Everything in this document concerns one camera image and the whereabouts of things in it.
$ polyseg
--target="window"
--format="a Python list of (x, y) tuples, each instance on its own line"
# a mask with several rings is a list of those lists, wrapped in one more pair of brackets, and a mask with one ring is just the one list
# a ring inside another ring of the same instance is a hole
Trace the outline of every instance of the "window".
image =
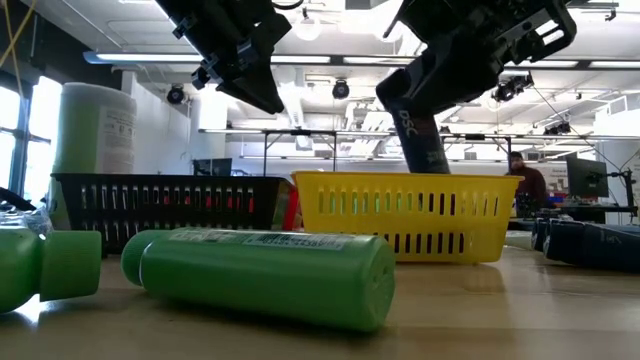
[(15, 132), (20, 116), (20, 95), (0, 87), (0, 187), (9, 188)]
[(11, 163), (16, 139), (13, 135), (0, 133), (0, 187), (9, 188), (11, 177)]
[(62, 85), (44, 76), (33, 87), (24, 198), (34, 202), (42, 199), (49, 190), (61, 94)]
[(20, 116), (20, 95), (0, 87), (0, 128), (15, 130)]

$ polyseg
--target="black basket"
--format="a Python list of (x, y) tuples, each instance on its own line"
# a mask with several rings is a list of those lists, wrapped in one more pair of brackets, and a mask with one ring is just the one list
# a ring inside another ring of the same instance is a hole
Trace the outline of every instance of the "black basket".
[(102, 233), (119, 254), (147, 229), (212, 227), (288, 230), (295, 187), (275, 177), (52, 174), (62, 186), (72, 230)]

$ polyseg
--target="ceiling light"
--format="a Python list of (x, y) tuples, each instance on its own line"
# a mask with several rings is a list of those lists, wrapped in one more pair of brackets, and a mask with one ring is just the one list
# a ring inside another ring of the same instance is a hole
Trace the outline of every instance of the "ceiling light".
[(594, 61), (589, 67), (603, 68), (640, 68), (640, 61)]
[(209, 134), (262, 134), (262, 130), (249, 129), (201, 129), (200, 132)]
[[(97, 53), (86, 51), (85, 60), (90, 64), (135, 64), (135, 63), (173, 63), (173, 64), (199, 64), (202, 56), (198, 54), (171, 54), (171, 53)], [(317, 55), (273, 55), (271, 63), (284, 64), (329, 64), (330, 56)]]
[(504, 75), (504, 76), (527, 76), (527, 75), (529, 75), (529, 71), (527, 71), (527, 70), (505, 70), (500, 75)]
[(320, 25), (320, 19), (314, 17), (313, 19), (305, 18), (303, 15), (298, 17), (295, 25), (293, 26), (293, 32), (301, 39), (305, 41), (313, 41), (320, 36), (322, 27)]
[(104, 62), (147, 62), (147, 63), (200, 63), (202, 56), (198, 54), (95, 54), (95, 57)]
[(514, 65), (512, 62), (508, 63), (506, 66), (515, 67), (515, 68), (571, 68), (578, 65), (577, 61), (563, 61), (563, 60), (540, 60), (537, 62), (523, 61), (519, 65)]
[(336, 134), (342, 136), (389, 136), (392, 133), (388, 131), (338, 131)]
[(120, 4), (138, 4), (138, 5), (151, 5), (155, 4), (155, 0), (118, 0)]
[(344, 63), (351, 65), (408, 65), (415, 58), (409, 56), (345, 56)]
[(274, 65), (279, 64), (328, 64), (331, 62), (329, 56), (291, 56), (291, 55), (273, 55), (271, 57), (271, 63)]

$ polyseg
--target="person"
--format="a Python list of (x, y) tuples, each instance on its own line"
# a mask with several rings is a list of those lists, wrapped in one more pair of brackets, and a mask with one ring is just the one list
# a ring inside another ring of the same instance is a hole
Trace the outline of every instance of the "person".
[(539, 208), (546, 207), (547, 183), (540, 171), (527, 167), (522, 154), (517, 151), (511, 152), (509, 158), (511, 159), (511, 173), (508, 175), (524, 177), (524, 180), (518, 185), (516, 196), (526, 194)]

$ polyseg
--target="white container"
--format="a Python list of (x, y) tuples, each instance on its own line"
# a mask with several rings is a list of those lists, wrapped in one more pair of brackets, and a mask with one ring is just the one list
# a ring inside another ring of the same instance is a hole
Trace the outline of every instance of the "white container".
[[(136, 101), (122, 91), (68, 83), (62, 87), (53, 173), (131, 174)], [(60, 184), (52, 180), (49, 213), (56, 229), (69, 229)]]

